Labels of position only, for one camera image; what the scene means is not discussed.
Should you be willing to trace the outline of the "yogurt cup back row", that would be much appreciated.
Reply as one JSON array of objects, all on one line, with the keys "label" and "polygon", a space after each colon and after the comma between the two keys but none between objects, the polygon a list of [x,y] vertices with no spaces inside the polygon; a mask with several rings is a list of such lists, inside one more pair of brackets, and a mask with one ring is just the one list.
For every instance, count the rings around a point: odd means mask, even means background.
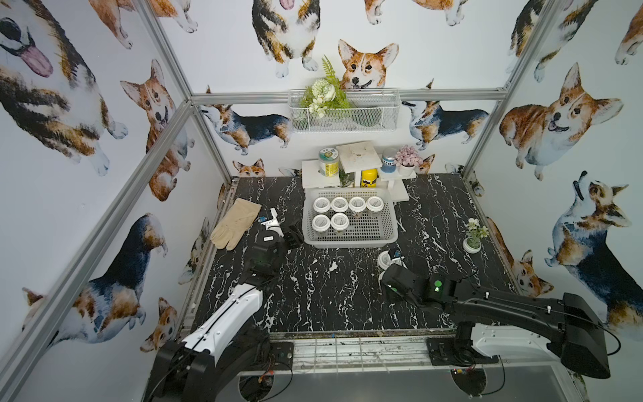
[{"label": "yogurt cup back row", "polygon": [[326,197],[316,198],[313,202],[313,209],[317,214],[328,214],[332,210],[332,201]]},{"label": "yogurt cup back row", "polygon": [[399,250],[383,251],[378,255],[378,267],[386,271],[392,265],[402,265],[403,256]]},{"label": "yogurt cup back row", "polygon": [[336,213],[331,217],[331,227],[335,230],[336,233],[342,234],[348,229],[350,225],[350,219],[346,214]]},{"label": "yogurt cup back row", "polygon": [[359,219],[367,209],[366,200],[359,196],[352,197],[348,203],[348,207],[351,211],[351,217],[353,219]]}]

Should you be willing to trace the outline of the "yogurt cup row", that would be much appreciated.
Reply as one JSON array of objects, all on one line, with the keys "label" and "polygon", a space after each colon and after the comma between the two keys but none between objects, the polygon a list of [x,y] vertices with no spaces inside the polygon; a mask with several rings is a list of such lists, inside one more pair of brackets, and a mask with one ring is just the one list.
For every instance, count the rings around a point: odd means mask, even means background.
[{"label": "yogurt cup row", "polygon": [[353,219],[359,219],[367,209],[366,200],[359,196],[352,197],[348,203],[348,207],[351,211],[351,217]]},{"label": "yogurt cup row", "polygon": [[328,214],[332,210],[332,201],[326,197],[316,198],[313,202],[313,209],[317,214]]},{"label": "yogurt cup row", "polygon": [[385,202],[383,202],[383,199],[381,199],[380,197],[378,196],[369,197],[366,201],[368,216],[372,218],[377,218],[378,216],[380,216],[381,212],[383,211],[384,206],[385,206]]},{"label": "yogurt cup row", "polygon": [[378,267],[386,271],[392,265],[402,265],[403,256],[399,250],[383,251],[378,255]]},{"label": "yogurt cup row", "polygon": [[331,208],[336,214],[346,214],[349,210],[349,202],[344,197],[336,197],[331,202]]},{"label": "yogurt cup row", "polygon": [[326,214],[318,214],[312,219],[311,227],[317,236],[325,236],[331,228],[331,219]]},{"label": "yogurt cup row", "polygon": [[350,225],[350,219],[346,214],[336,213],[331,217],[331,227],[335,230],[336,233],[342,234],[348,229]]}]

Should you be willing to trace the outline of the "yogurt cup front row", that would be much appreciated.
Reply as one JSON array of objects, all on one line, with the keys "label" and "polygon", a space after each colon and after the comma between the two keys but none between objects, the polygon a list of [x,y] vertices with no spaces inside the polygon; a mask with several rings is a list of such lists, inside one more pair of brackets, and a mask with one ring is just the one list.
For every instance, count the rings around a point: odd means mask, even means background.
[{"label": "yogurt cup front row", "polygon": [[366,201],[368,216],[372,218],[377,218],[378,216],[380,216],[381,212],[383,211],[384,206],[385,206],[385,202],[383,202],[383,199],[381,199],[380,197],[378,196],[369,197]]},{"label": "yogurt cup front row", "polygon": [[331,219],[326,214],[318,214],[312,219],[311,227],[317,236],[325,236],[331,228]]},{"label": "yogurt cup front row", "polygon": [[336,214],[346,214],[349,210],[349,202],[344,197],[336,197],[331,202],[331,208]]}]

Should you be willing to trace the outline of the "white plastic perforated basket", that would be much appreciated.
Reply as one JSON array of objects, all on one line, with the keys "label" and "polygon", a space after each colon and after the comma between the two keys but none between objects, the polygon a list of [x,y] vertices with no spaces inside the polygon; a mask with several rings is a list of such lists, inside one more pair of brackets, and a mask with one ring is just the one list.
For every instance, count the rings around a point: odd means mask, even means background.
[{"label": "white plastic perforated basket", "polygon": [[[350,225],[345,232],[339,235],[331,227],[325,236],[315,234],[311,227],[311,221],[317,215],[313,209],[313,202],[316,198],[326,197],[332,201],[336,197],[344,197],[349,202],[352,197],[356,196],[362,197],[366,201],[372,196],[383,199],[385,206],[380,216],[369,217],[368,211],[365,210],[359,219],[353,219],[349,209],[346,216],[350,219]],[[326,215],[331,219],[334,214],[336,213],[331,210]],[[306,244],[318,249],[377,248],[395,243],[399,237],[393,200],[387,190],[380,188],[309,189],[306,191],[301,230]]]}]

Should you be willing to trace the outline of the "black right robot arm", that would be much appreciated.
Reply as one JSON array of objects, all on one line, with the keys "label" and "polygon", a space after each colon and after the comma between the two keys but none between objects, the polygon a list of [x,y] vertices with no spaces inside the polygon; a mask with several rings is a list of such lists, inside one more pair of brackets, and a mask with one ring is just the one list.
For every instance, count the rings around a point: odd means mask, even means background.
[{"label": "black right robot arm", "polygon": [[530,298],[442,275],[419,276],[393,264],[379,282],[392,303],[406,302],[425,313],[445,313],[455,336],[430,341],[434,365],[474,367],[504,358],[558,361],[586,377],[611,376],[606,330],[580,296]]}]

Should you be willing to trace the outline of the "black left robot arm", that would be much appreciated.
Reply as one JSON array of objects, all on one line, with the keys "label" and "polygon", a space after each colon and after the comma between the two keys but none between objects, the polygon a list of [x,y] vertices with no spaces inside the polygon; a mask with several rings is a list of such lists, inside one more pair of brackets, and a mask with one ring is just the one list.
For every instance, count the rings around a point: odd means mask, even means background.
[{"label": "black left robot arm", "polygon": [[269,333],[249,320],[272,292],[288,252],[302,243],[294,225],[259,233],[229,298],[183,340],[168,341],[158,351],[144,400],[169,395],[172,401],[213,401],[244,371],[291,368],[293,344],[272,344]]}]

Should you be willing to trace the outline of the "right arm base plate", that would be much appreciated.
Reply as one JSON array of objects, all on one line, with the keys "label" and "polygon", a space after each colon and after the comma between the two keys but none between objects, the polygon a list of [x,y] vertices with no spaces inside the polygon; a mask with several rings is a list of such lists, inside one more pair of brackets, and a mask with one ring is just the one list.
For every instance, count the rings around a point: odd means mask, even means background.
[{"label": "right arm base plate", "polygon": [[430,362],[434,366],[470,368],[479,364],[499,363],[498,356],[488,357],[472,347],[471,341],[458,338],[427,338]]}]

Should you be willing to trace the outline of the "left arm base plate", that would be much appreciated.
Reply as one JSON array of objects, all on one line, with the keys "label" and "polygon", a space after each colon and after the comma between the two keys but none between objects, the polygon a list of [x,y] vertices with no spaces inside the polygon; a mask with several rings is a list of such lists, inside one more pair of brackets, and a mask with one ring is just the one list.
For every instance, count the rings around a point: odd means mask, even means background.
[{"label": "left arm base plate", "polygon": [[264,342],[258,347],[249,371],[289,371],[293,365],[295,345],[292,342]]}]

